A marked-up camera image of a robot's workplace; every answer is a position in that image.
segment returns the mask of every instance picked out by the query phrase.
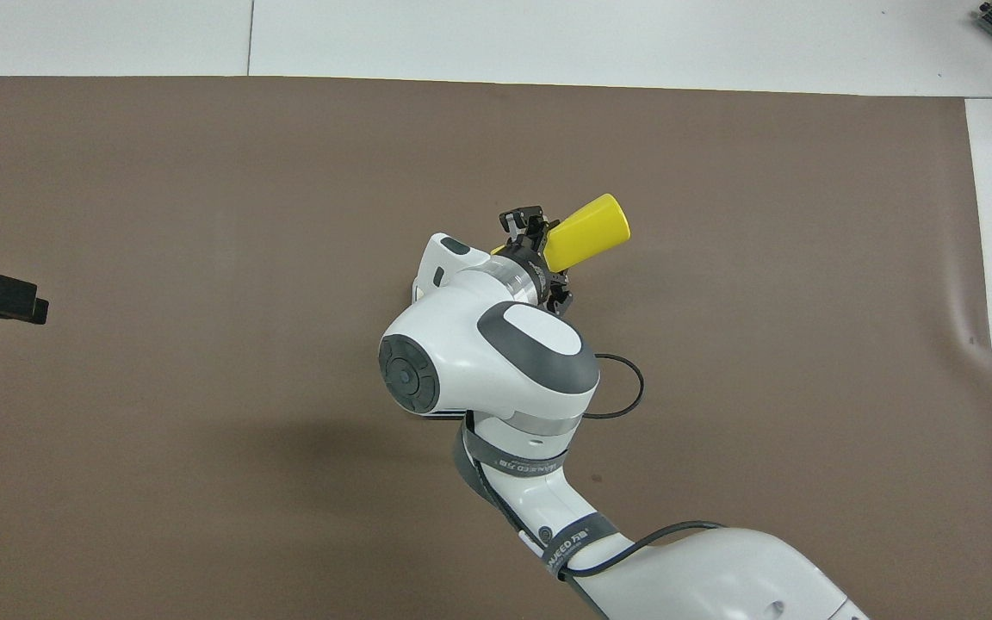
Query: yellow cup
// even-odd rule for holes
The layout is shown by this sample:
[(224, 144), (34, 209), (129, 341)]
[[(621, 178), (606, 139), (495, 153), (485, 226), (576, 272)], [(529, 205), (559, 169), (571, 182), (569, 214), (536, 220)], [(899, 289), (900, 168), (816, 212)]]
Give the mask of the yellow cup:
[(542, 254), (551, 271), (564, 271), (629, 239), (623, 208), (615, 196), (603, 194), (558, 223), (549, 232)]

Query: brown surface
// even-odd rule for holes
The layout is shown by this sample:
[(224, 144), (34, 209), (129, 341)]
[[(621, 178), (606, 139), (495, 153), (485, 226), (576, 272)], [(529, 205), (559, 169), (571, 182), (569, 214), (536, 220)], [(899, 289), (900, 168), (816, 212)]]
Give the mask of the brown surface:
[[(648, 378), (575, 486), (768, 530), (875, 619), (992, 619), (992, 356), (957, 99), (0, 78), (0, 619), (589, 617), (398, 411), (426, 237), (613, 192), (570, 319)], [(598, 409), (629, 384), (606, 368)]]

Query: black cable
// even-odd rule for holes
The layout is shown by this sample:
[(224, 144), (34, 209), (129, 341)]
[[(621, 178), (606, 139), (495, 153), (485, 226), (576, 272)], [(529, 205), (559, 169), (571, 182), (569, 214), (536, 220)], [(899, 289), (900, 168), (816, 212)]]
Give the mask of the black cable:
[(580, 570), (564, 567), (558, 573), (558, 580), (564, 581), (566, 580), (566, 577), (591, 577), (594, 574), (602, 573), (604, 570), (611, 568), (611, 566), (617, 565), (618, 562), (626, 560), (627, 557), (630, 557), (637, 552), (637, 550), (642, 549), (642, 547), (646, 547), (649, 543), (656, 541), (656, 539), (662, 538), (669, 534), (682, 532), (682, 530), (717, 530), (719, 527), (725, 527), (725, 525), (721, 525), (721, 523), (714, 523), (713, 521), (684, 521), (681, 523), (673, 523), (672, 525), (661, 527), (660, 530), (657, 530), (653, 534), (649, 534), (648, 536), (642, 538), (641, 541), (634, 542), (633, 545), (626, 547), (626, 549), (619, 552), (617, 556), (608, 561), (604, 561), (603, 564), (598, 564), (591, 568), (582, 568)]
[(642, 403), (642, 396), (645, 394), (645, 375), (642, 375), (642, 370), (637, 368), (637, 365), (626, 357), (615, 356), (614, 353), (596, 353), (595, 357), (601, 357), (603, 360), (614, 360), (617, 362), (622, 362), (629, 366), (631, 370), (634, 370), (634, 374), (637, 375), (637, 397), (634, 398), (633, 403), (630, 403), (622, 409), (618, 409), (617, 412), (610, 413), (589, 413), (584, 412), (584, 417), (590, 420), (607, 420), (607, 419), (617, 419), (618, 416), (625, 416), (626, 413), (633, 412), (634, 407), (637, 407)]

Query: black velcro strap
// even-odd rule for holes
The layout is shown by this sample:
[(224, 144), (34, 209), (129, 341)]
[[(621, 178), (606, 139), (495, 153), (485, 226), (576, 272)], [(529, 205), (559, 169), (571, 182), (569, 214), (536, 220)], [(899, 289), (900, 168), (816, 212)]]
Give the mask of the black velcro strap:
[(516, 478), (536, 478), (539, 475), (553, 474), (566, 459), (567, 451), (561, 452), (552, 459), (524, 459), (522, 456), (508, 454), (477, 436), (472, 429), (462, 426), (465, 436), (465, 449), (477, 462), (496, 468), (503, 474)]
[(580, 549), (598, 541), (599, 538), (617, 533), (618, 528), (597, 511), (587, 517), (576, 519), (564, 526), (546, 545), (546, 549), (542, 552), (542, 561), (546, 562), (546, 570), (555, 577), (558, 576), (564, 565), (567, 565)]

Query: white table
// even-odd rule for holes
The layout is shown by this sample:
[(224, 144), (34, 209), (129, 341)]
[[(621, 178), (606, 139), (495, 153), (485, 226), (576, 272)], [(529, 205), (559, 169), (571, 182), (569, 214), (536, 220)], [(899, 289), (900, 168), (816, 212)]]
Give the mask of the white table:
[(992, 334), (992, 40), (977, 0), (0, 0), (0, 75), (348, 78), (968, 98)]

